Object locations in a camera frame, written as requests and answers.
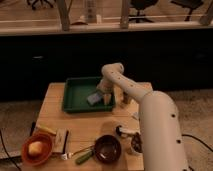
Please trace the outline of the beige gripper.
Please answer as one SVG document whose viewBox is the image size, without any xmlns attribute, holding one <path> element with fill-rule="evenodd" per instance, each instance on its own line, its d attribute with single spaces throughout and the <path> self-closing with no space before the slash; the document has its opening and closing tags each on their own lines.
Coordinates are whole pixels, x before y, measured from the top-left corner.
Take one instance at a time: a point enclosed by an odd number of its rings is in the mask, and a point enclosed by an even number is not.
<svg viewBox="0 0 213 171">
<path fill-rule="evenodd" d="M 102 93 L 104 104 L 108 105 L 112 98 L 113 84 L 105 79 L 102 79 L 96 86 L 96 89 Z"/>
</svg>

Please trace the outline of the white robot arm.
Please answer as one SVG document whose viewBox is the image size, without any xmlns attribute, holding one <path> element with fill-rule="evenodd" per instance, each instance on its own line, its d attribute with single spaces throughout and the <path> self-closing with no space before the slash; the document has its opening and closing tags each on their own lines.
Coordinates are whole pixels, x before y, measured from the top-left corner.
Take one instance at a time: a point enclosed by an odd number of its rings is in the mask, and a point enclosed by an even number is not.
<svg viewBox="0 0 213 171">
<path fill-rule="evenodd" d="M 108 93 L 117 85 L 138 103 L 144 171 L 189 171 L 174 101 L 162 91 L 125 77 L 123 72 L 121 63 L 104 65 L 97 88 Z"/>
</svg>

